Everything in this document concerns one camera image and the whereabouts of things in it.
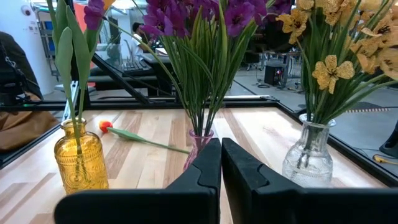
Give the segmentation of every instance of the keyboard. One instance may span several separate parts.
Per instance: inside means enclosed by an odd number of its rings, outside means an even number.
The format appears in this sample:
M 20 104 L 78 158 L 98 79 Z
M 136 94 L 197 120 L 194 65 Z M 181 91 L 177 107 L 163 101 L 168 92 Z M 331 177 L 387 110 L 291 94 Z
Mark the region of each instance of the keyboard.
M 128 75 L 123 76 L 140 76 L 140 75 L 147 75 L 148 73 L 152 72 L 152 68 L 146 64 L 144 61 L 133 61 L 133 62 L 126 62 L 123 64 L 123 72 Z

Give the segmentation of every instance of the wooden table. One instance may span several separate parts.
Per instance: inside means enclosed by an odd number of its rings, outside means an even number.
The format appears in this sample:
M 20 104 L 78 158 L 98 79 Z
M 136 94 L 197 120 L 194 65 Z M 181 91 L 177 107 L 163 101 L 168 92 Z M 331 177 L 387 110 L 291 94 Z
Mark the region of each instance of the wooden table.
M 98 129 L 102 119 L 115 128 L 162 144 L 191 149 L 189 119 L 183 110 L 86 111 L 86 129 L 101 137 L 112 189 L 164 188 L 181 173 L 186 154 L 132 142 Z M 300 136 L 300 125 L 277 108 L 221 110 L 213 130 L 231 138 L 277 172 L 291 145 Z M 65 196 L 53 147 L 63 136 L 59 129 L 33 149 L 0 170 L 0 224 L 53 223 L 52 212 Z M 334 162 L 335 187 L 385 187 L 338 151 L 329 147 Z M 225 188 L 221 188 L 221 223 L 232 223 Z

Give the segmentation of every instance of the vase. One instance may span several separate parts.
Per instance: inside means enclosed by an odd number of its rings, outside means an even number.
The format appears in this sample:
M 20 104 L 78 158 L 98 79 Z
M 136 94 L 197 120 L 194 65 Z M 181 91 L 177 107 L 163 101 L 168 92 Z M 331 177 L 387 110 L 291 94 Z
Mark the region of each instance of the vase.
M 186 169 L 191 165 L 191 163 L 197 158 L 199 152 L 205 148 L 205 146 L 210 142 L 211 138 L 213 137 L 214 132 L 210 130 L 209 135 L 207 136 L 197 136 L 193 130 L 189 130 L 189 136 L 192 140 L 192 150 L 188 155 L 187 160 L 184 163 L 183 170 Z
M 329 129 L 336 125 L 331 120 L 327 125 L 307 121 L 303 123 L 300 139 L 289 149 L 282 166 L 282 175 L 302 187 L 330 187 L 333 161 L 328 152 Z
M 67 195 L 79 190 L 109 188 L 101 140 L 96 134 L 86 132 L 85 125 L 84 119 L 78 124 L 79 153 L 71 119 L 61 123 L 65 136 L 55 143 L 55 160 Z

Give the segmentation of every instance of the orange tulip bud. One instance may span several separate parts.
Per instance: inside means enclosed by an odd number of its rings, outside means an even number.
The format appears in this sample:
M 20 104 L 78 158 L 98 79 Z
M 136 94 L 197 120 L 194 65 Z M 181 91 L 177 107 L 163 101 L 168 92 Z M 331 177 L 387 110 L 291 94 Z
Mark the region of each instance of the orange tulip bud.
M 102 132 L 108 133 L 109 131 L 106 128 L 113 128 L 113 125 L 110 121 L 100 121 L 99 128 Z
M 104 0 L 104 9 L 107 10 L 116 0 Z

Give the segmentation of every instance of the yellow glass vase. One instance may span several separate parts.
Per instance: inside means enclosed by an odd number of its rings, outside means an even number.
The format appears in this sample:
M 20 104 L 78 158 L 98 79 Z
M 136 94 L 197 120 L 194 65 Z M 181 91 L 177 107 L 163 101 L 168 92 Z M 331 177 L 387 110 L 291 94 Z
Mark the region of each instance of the yellow glass vase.
M 67 195 L 79 190 L 109 188 L 101 140 L 96 134 L 86 132 L 85 126 L 86 121 L 83 119 L 78 124 L 80 153 L 71 119 L 61 123 L 65 136 L 55 143 L 55 159 Z

